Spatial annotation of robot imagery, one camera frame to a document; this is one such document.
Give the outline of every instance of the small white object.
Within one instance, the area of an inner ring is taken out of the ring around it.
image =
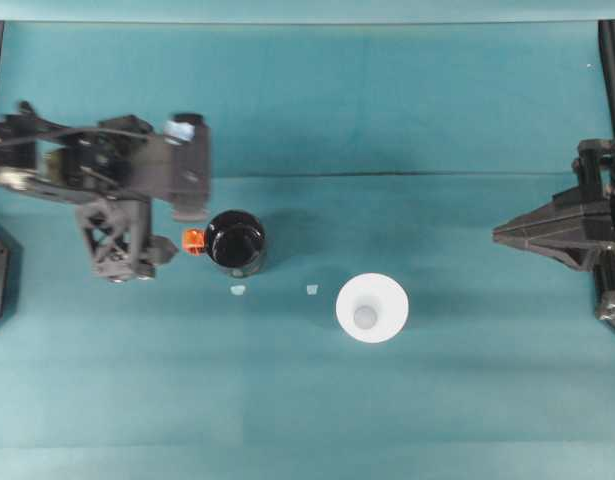
[[[338,323],[356,340],[379,343],[402,330],[409,315],[407,293],[393,278],[363,273],[349,280],[338,293]]]
[[[247,287],[245,287],[244,285],[234,285],[230,288],[230,290],[231,290],[232,295],[236,295],[237,297],[240,297],[245,293],[245,290],[247,290]]]

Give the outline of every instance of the orange cap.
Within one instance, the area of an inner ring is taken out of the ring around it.
[[[199,228],[188,228],[183,232],[183,250],[190,255],[205,253],[205,232]]]

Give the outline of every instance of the teal cloth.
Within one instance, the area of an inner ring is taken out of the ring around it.
[[[417,27],[14,23],[0,114],[197,111],[216,176],[565,172],[611,135],[594,22]]]
[[[112,285],[72,207],[0,190],[0,479],[615,479],[615,334],[590,277],[490,233],[611,135],[594,32],[10,25],[0,113],[204,112],[210,210],[257,214],[270,245],[245,280],[179,254]],[[442,174],[320,175],[384,170]],[[155,233],[182,229],[157,202]],[[379,345],[334,315],[372,271],[411,306]]]

